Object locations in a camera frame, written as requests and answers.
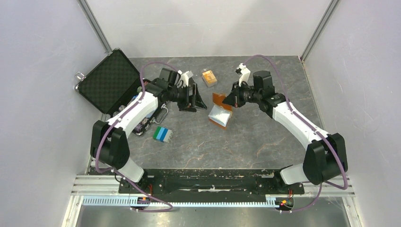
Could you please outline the brown leather card holder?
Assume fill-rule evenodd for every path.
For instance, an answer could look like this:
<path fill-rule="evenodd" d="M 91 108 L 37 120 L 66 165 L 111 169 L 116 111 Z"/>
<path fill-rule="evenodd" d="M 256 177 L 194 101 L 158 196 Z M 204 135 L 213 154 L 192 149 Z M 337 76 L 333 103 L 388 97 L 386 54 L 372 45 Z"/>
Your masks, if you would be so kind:
<path fill-rule="evenodd" d="M 232 106 L 224 104 L 225 94 L 212 94 L 213 107 L 208 115 L 209 121 L 226 130 L 227 124 L 233 114 Z"/>

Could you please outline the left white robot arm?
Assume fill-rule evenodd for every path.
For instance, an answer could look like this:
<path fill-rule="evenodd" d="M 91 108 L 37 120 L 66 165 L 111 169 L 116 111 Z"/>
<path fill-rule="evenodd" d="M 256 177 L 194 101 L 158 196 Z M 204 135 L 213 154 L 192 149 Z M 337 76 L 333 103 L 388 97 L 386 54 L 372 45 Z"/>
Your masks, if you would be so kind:
<path fill-rule="evenodd" d="M 122 111 L 106 122 L 99 120 L 93 125 L 91 157 L 130 179 L 130 186 L 136 192 L 144 192 L 148 179 L 144 177 L 145 170 L 130 157 L 128 137 L 133 132 L 142 134 L 168 102 L 176 103 L 179 111 L 207 109 L 192 77 L 191 71 L 163 68 L 158 78 L 144 79 L 138 96 Z"/>

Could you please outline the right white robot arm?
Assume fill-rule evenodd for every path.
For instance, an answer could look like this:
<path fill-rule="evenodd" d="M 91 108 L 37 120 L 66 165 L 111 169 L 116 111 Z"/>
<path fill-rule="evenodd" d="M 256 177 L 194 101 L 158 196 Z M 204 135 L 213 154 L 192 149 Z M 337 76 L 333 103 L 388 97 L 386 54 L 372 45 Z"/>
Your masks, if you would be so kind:
<path fill-rule="evenodd" d="M 306 119 L 284 94 L 275 91 L 269 71 L 252 74 L 247 68 L 240 67 L 235 71 L 239 80 L 233 83 L 223 103 L 235 108 L 247 103 L 257 104 L 262 112 L 295 136 L 306 151 L 301 164 L 279 171 L 273 180 L 274 189 L 285 193 L 295 183 L 330 184 L 336 176 L 342 176 L 342 188 L 347 188 L 348 162 L 344 138 L 339 133 L 328 133 Z"/>

